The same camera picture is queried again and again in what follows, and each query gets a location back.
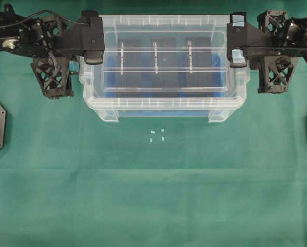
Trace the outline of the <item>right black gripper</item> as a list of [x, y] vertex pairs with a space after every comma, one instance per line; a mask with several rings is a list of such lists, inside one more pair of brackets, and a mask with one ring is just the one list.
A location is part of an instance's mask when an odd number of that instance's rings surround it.
[[258, 26], [245, 12], [229, 15], [227, 59], [231, 68], [249, 67], [259, 72], [258, 93], [288, 91], [299, 58], [307, 63], [307, 18], [288, 18], [283, 11], [267, 10]]

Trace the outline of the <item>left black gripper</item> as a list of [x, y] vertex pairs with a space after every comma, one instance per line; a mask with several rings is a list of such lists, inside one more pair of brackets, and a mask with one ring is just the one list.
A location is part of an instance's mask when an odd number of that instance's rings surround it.
[[73, 63], [83, 58], [87, 65], [103, 63], [103, 21], [95, 10], [83, 10], [79, 24], [67, 28], [58, 20], [50, 23], [42, 33], [43, 54], [33, 54], [31, 68], [43, 96], [72, 97], [71, 76], [79, 74]]

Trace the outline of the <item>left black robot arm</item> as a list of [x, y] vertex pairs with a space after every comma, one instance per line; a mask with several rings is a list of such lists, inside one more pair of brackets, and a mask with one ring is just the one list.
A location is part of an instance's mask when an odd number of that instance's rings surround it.
[[23, 17], [11, 4], [0, 12], [0, 52], [32, 58], [47, 98], [72, 97], [70, 62], [82, 57], [87, 65], [100, 65], [104, 51], [103, 19], [96, 11], [83, 11], [77, 21], [50, 10]]

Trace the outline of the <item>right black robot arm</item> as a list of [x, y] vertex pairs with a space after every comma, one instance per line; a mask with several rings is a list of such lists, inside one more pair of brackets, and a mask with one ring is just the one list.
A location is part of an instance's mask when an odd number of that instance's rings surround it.
[[259, 72], [258, 93], [287, 92], [298, 59], [307, 63], [307, 17], [288, 17], [284, 11], [266, 10], [257, 16], [258, 26], [245, 12], [229, 15], [227, 59], [231, 68]]

